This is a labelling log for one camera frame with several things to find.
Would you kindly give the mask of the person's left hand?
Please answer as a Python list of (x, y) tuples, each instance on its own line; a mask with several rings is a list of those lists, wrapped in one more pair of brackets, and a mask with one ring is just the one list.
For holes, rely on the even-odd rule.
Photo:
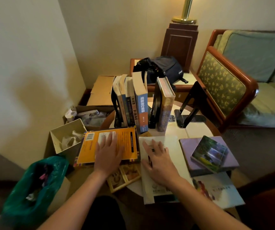
[(106, 180), (113, 172), (115, 172), (120, 163), (117, 163), (117, 153), (120, 147), (117, 146), (118, 134), (116, 133), (114, 137), (111, 135), (111, 147), (109, 151), (105, 151), (105, 141), (106, 137), (103, 136), (100, 144), (100, 151), (95, 156), (94, 172), (103, 180)]

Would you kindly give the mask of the person's right hand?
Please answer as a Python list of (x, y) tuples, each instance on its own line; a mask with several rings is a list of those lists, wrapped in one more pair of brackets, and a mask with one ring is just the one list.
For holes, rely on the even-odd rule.
[[(165, 157), (163, 155), (163, 144), (157, 142), (158, 154), (153, 154), (150, 146), (146, 141), (142, 142), (143, 148), (147, 153), (147, 157), (151, 160), (152, 172), (149, 174), (151, 179), (157, 184), (162, 185), (173, 191), (179, 185), (182, 178), (180, 177), (177, 168), (173, 164), (170, 155)], [(142, 159), (141, 162), (149, 162), (148, 159)]]

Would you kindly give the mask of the large white book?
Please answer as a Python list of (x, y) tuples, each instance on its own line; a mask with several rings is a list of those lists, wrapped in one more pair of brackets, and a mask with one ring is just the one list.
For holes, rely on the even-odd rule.
[[(186, 160), (184, 158), (177, 136), (140, 136), (139, 149), (141, 160), (145, 159), (150, 165), (152, 165), (151, 159), (142, 144), (143, 142), (146, 142), (153, 153), (155, 153), (155, 150), (152, 146), (152, 140), (156, 142), (162, 142), (164, 149), (169, 149), (170, 158), (177, 168), (179, 175), (187, 180), (191, 186), (193, 186), (193, 181), (188, 171)], [(147, 169), (143, 165), (141, 165), (141, 180), (143, 201), (145, 205), (151, 205), (160, 202), (178, 202), (177, 197), (168, 188), (158, 185), (151, 179)]]

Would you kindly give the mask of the person's left forearm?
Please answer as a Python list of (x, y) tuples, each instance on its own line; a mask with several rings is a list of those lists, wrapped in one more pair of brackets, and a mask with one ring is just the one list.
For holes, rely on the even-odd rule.
[(82, 186), (37, 230), (80, 230), (101, 186), (111, 172), (95, 169)]

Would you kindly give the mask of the person's right forearm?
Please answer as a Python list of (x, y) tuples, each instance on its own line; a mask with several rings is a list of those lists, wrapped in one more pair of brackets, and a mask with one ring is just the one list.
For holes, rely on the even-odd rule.
[(204, 197), (184, 178), (178, 176), (166, 186), (191, 214), (200, 230), (251, 230)]

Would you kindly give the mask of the yellow picture book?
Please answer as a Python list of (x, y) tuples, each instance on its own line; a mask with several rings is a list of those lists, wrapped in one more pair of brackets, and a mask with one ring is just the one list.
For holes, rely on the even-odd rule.
[(110, 192), (115, 193), (140, 179), (140, 164), (127, 164), (119, 166), (119, 168), (108, 177), (107, 183)]

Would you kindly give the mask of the purple book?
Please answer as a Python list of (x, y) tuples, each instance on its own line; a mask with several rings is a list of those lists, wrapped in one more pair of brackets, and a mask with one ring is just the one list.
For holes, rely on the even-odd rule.
[[(217, 141), (227, 147), (227, 144), (224, 142), (222, 137), (212, 136), (210, 138), (214, 139), (215, 141)], [(196, 146), (200, 142), (200, 140), (201, 140), (201, 138), (188, 138), (188, 139), (180, 139), (179, 140), (181, 148), (182, 148), (184, 156), (185, 156), (185, 159), (186, 159), (186, 162), (187, 162), (187, 165), (188, 165), (188, 168), (189, 168), (189, 172), (192, 177), (213, 174), (207, 168), (205, 168), (204, 166), (200, 165), (199, 163), (195, 162), (194, 160), (192, 160), (190, 158), (193, 151), (195, 150)], [(230, 151), (226, 158), (224, 166), (221, 169), (222, 170), (221, 172), (227, 172), (229, 174), (229, 176), (231, 176), (231, 171), (238, 167), (239, 167), (239, 163), (236, 160), (235, 156)]]

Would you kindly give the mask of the white plastic bag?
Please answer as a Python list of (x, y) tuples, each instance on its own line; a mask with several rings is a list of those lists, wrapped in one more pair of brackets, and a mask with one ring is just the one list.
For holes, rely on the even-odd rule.
[(83, 133), (78, 133), (75, 130), (72, 131), (70, 136), (64, 136), (61, 142), (62, 151), (76, 145), (82, 140), (82, 138), (83, 138)]

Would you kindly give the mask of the clear plastic bags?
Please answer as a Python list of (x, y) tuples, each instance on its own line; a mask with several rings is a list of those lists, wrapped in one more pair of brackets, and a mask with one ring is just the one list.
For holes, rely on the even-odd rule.
[(106, 112), (91, 110), (78, 113), (77, 118), (82, 120), (82, 123), (85, 127), (100, 127), (108, 115), (109, 114)]

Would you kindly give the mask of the white square bin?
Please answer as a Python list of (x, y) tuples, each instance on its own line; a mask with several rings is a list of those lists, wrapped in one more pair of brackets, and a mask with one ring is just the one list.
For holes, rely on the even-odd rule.
[(50, 131), (55, 154), (66, 158), (69, 164), (72, 166), (74, 165), (75, 159), (78, 156), (78, 151), (81, 148), (82, 140), (76, 145), (69, 147), (64, 151), (62, 151), (61, 149), (61, 142), (64, 136), (70, 136), (72, 131), (74, 130), (78, 133), (83, 134), (86, 132), (86, 129), (80, 119), (64, 124), (63, 126), (57, 127)]

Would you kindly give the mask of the open cardboard box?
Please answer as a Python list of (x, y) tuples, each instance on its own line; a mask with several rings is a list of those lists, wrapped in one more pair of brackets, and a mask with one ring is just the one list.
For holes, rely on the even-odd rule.
[[(76, 107), (77, 113), (91, 111), (91, 110), (98, 110), (99, 112), (106, 112), (108, 114), (111, 114), (114, 111), (113, 106), (94, 106), (94, 105), (92, 105), (92, 106), (82, 106), (82, 105), (78, 105), (78, 106), (75, 106), (75, 107)], [(100, 127), (85, 127), (85, 129), (87, 131), (99, 130), (100, 128), (101, 128), (101, 126)]]

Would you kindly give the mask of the blue spine book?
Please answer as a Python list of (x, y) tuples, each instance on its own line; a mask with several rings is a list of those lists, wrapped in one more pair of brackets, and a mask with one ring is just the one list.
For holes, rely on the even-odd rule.
[(127, 76), (128, 76), (127, 74), (123, 74), (123, 75), (120, 76), (120, 79), (119, 79), (119, 90), (120, 90), (120, 94), (121, 94), (122, 101), (123, 101), (123, 106), (124, 106), (124, 110), (125, 110), (125, 116), (126, 116), (127, 126), (131, 126), (129, 108), (128, 108), (128, 103), (127, 103), (127, 98), (126, 98), (125, 79), (126, 79)]

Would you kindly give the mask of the brown speckled book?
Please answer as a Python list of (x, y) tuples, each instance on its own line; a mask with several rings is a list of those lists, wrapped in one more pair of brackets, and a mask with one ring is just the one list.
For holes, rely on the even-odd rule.
[(175, 100), (174, 90), (167, 77), (157, 78), (155, 98), (157, 130), (159, 132), (165, 132)]

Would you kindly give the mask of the blue and orange book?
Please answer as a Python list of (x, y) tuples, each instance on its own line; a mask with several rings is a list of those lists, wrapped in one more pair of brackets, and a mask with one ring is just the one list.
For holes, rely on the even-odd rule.
[(137, 107), (138, 129), (140, 133), (148, 131), (148, 90), (147, 72), (132, 72), (135, 101)]

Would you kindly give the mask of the small white box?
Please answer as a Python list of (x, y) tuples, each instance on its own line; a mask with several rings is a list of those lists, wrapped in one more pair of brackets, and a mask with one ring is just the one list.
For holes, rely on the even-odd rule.
[(70, 107), (65, 113), (65, 115), (63, 116), (64, 123), (73, 122), (76, 116), (77, 116), (76, 107)]

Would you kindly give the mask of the white spine book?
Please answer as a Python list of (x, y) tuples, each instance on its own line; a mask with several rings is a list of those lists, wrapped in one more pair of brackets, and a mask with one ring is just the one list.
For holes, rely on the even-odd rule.
[(125, 95), (128, 107), (130, 126), (138, 126), (137, 105), (132, 77), (125, 78)]

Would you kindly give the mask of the small landscape cover book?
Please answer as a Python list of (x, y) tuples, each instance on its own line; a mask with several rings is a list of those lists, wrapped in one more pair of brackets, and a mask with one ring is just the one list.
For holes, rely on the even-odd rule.
[(229, 152), (226, 146), (204, 135), (190, 158), (212, 173), (220, 173)]

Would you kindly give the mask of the closed cardboard box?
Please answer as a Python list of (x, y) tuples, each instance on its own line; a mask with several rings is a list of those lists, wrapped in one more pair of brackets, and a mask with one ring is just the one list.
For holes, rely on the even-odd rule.
[(115, 78), (121, 75), (99, 75), (86, 106), (112, 106), (111, 92)]

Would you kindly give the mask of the tan paged book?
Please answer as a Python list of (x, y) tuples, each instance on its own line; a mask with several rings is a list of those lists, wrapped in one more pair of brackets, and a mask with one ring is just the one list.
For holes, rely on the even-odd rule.
[(123, 117), (123, 123), (122, 123), (122, 127), (127, 127), (127, 121), (126, 121), (126, 116), (125, 116), (125, 110), (124, 110), (124, 106), (123, 106), (123, 101), (122, 101), (122, 97), (121, 97), (121, 94), (120, 94), (120, 90), (119, 90), (119, 79), (120, 79), (120, 76), (116, 76), (114, 81), (113, 81), (113, 86), (112, 88), (114, 89), (117, 97), (118, 97), (118, 100), (119, 100), (119, 104), (120, 104), (120, 109), (121, 109), (121, 114), (122, 114), (122, 117)]

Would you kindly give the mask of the person's black trouser leg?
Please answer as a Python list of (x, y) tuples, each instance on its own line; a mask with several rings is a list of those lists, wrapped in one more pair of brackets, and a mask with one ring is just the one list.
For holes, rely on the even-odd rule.
[(96, 197), (81, 230), (126, 230), (117, 201), (110, 196)]

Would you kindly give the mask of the white book with colourful picture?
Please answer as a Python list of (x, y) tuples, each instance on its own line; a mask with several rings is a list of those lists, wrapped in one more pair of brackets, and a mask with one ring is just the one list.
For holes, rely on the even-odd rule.
[(192, 182), (198, 192), (221, 209), (245, 204), (226, 172), (196, 176)]

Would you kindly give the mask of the green plastic bag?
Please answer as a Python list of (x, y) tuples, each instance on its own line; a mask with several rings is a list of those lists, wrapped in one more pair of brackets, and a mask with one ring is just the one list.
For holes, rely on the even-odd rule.
[(11, 227), (33, 227), (47, 216), (61, 188), (69, 162), (51, 156), (31, 164), (3, 205), (2, 217)]

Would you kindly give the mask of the black backpack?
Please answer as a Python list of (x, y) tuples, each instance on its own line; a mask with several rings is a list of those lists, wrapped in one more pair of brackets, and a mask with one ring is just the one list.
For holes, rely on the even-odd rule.
[(147, 84), (154, 84), (158, 77), (166, 77), (171, 85), (178, 80), (188, 83), (183, 77), (182, 66), (173, 56), (141, 59), (133, 67), (133, 72), (142, 72), (142, 80), (147, 81)]

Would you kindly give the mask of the brass lamp base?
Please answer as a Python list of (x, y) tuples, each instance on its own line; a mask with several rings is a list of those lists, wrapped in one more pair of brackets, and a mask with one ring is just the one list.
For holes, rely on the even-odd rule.
[(189, 18), (189, 13), (190, 13), (190, 9), (192, 6), (192, 2), (193, 2), (193, 0), (185, 0), (181, 17), (173, 17), (171, 21), (173, 23), (181, 23), (181, 24), (189, 24), (189, 25), (196, 24), (196, 22), (197, 22), (196, 19)]

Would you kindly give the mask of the green sofa with wooden frame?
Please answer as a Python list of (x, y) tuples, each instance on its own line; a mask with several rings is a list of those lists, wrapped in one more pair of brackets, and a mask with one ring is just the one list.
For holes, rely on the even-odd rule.
[(275, 31), (213, 30), (197, 76), (220, 132), (275, 128)]

